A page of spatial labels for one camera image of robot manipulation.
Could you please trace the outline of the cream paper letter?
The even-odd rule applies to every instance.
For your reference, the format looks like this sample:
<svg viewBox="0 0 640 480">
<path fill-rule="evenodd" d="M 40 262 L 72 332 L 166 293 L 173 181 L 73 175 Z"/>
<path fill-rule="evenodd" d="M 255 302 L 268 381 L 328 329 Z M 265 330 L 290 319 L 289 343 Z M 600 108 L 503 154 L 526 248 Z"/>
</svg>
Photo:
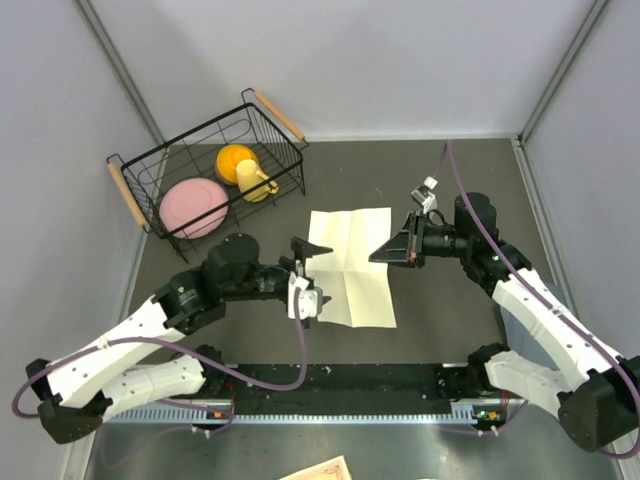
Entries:
<svg viewBox="0 0 640 480">
<path fill-rule="evenodd" d="M 389 207 L 310 214 L 308 241 L 332 250 L 306 263 L 307 273 L 331 298 L 319 321 L 349 328 L 397 327 L 388 266 L 369 261 L 390 234 Z"/>
</svg>

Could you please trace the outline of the grey blue envelope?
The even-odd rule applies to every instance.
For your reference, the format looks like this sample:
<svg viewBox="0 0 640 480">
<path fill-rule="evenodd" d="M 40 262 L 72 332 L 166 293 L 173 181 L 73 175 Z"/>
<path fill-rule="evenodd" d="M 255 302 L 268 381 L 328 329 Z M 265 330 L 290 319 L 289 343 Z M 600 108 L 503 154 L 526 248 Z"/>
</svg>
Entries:
<svg viewBox="0 0 640 480">
<path fill-rule="evenodd" d="M 499 304 L 499 311 L 503 322 L 504 343 L 525 359 L 555 369 L 553 359 L 511 311 L 503 304 Z"/>
</svg>

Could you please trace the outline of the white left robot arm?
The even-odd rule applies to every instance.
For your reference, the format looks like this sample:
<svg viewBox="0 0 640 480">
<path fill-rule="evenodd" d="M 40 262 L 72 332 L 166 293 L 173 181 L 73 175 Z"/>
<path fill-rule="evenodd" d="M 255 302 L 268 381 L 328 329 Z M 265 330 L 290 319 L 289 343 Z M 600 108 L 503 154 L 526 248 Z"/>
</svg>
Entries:
<svg viewBox="0 0 640 480">
<path fill-rule="evenodd" d="M 196 268 L 174 275 L 136 311 L 83 349 L 27 368 L 40 403 L 37 418 L 61 445 L 80 440 L 130 409 L 176 396 L 216 396 L 234 377 L 272 391 L 224 365 L 211 346 L 190 351 L 180 341 L 226 315 L 230 302 L 279 300 L 303 330 L 328 302 L 308 276 L 308 259 L 331 248 L 294 237 L 292 257 L 275 265 L 259 260 L 258 241 L 236 233 L 212 247 Z"/>
</svg>

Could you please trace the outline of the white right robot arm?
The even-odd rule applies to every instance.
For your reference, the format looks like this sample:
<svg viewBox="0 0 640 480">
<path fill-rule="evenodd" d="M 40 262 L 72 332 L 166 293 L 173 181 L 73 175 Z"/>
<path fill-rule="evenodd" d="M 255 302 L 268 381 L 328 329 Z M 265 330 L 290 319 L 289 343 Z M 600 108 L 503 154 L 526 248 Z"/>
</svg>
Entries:
<svg viewBox="0 0 640 480">
<path fill-rule="evenodd" d="M 581 449 L 594 452 L 639 428 L 639 359 L 600 343 L 542 281 L 531 262 L 500 239 L 497 211 L 482 193 L 455 199 L 454 221 L 411 212 L 374 250 L 375 263 L 421 268 L 427 258 L 455 258 L 466 276 L 509 313 L 547 353 L 549 368 L 494 343 L 468 357 L 476 394 L 507 390 L 552 415 Z"/>
</svg>

